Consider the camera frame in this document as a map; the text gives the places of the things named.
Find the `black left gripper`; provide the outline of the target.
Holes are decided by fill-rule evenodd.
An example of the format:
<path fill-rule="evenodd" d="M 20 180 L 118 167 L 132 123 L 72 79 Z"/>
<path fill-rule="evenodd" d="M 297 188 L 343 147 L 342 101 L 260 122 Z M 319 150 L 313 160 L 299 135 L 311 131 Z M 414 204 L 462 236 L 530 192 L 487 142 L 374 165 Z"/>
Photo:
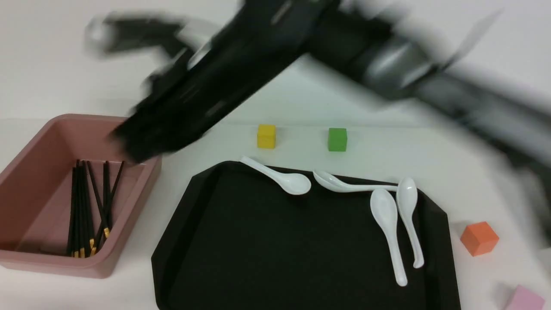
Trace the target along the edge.
<path fill-rule="evenodd" d="M 85 45 L 101 56 L 160 47 L 167 65 L 147 79 L 149 94 L 110 139 L 134 163 L 177 152 L 301 57 L 338 0 L 244 0 L 202 47 L 181 39 L 186 23 L 158 15 L 92 19 Z"/>

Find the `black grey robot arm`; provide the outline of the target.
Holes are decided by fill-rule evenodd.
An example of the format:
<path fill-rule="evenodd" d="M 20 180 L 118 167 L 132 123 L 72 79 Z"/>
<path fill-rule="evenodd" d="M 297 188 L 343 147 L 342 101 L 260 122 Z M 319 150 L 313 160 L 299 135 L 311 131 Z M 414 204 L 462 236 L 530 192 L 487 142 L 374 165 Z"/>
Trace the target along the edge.
<path fill-rule="evenodd" d="M 339 0 L 243 0 L 202 48 L 179 38 L 185 22 L 166 15 L 110 13 L 85 28 L 99 56 L 160 47 L 168 64 L 148 77 L 149 94 L 111 137 L 134 163 L 175 153 L 303 55 L 388 101 L 417 99 L 539 179 L 550 242 L 550 115 L 496 86 L 449 71 L 420 33 L 397 19 L 346 12 Z"/>

